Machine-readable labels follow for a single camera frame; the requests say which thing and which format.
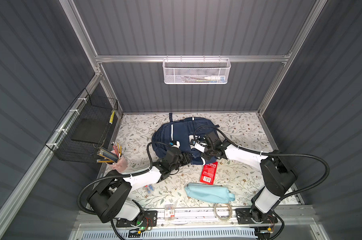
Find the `red calculator package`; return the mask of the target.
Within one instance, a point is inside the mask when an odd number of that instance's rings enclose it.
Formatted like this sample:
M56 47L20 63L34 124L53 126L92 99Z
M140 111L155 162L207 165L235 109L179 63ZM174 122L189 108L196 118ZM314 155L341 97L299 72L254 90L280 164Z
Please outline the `red calculator package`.
M218 163L212 163L204 165L202 174L200 177L200 182L207 185L213 185L215 181L215 176L217 172Z

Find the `navy blue student backpack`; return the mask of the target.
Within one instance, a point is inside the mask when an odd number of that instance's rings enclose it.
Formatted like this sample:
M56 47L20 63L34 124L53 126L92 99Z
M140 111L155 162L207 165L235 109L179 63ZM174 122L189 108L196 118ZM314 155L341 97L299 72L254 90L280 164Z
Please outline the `navy blue student backpack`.
M217 161L217 158L211 157L210 160L203 159L201 157L202 152L192 147L190 141L194 136L199 140L208 133L214 132L216 134L217 131L213 128L218 127L219 126L214 125L212 121L200 117L190 117L184 120L169 122L163 124L153 134L152 147L156 155L159 158L163 158L168 150L165 145L178 142L180 143L179 149L190 157L192 165L212 164Z

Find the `light teal pencil case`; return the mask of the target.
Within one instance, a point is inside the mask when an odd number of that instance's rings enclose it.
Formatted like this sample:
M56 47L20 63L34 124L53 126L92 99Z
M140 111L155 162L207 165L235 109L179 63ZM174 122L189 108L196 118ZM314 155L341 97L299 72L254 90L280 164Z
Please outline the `light teal pencil case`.
M185 191L188 197L211 204L228 204L236 199L228 188L216 185L189 183Z

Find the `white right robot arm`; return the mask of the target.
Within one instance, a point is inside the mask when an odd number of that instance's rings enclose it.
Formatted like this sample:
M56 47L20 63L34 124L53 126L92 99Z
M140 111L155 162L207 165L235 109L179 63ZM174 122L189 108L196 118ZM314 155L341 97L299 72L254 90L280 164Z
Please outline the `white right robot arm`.
M237 161L262 174L264 187L252 203L254 213L266 215L271 212L297 180L297 175L285 162L284 157L279 156L279 152L262 153L246 150L228 140L220 140L215 132L198 138L198 142L205 146L202 158L214 157Z

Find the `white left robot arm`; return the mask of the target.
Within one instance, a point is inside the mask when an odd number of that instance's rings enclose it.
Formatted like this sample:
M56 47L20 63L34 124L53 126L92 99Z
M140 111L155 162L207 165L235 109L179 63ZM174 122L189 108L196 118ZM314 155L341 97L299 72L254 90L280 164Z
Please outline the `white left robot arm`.
M86 200L102 223L113 219L125 219L140 225L144 218L143 207L129 195L134 190L167 179L180 167L191 163L190 154L178 149L168 150L166 155L152 164L151 169L124 177L113 170L107 179L99 181Z

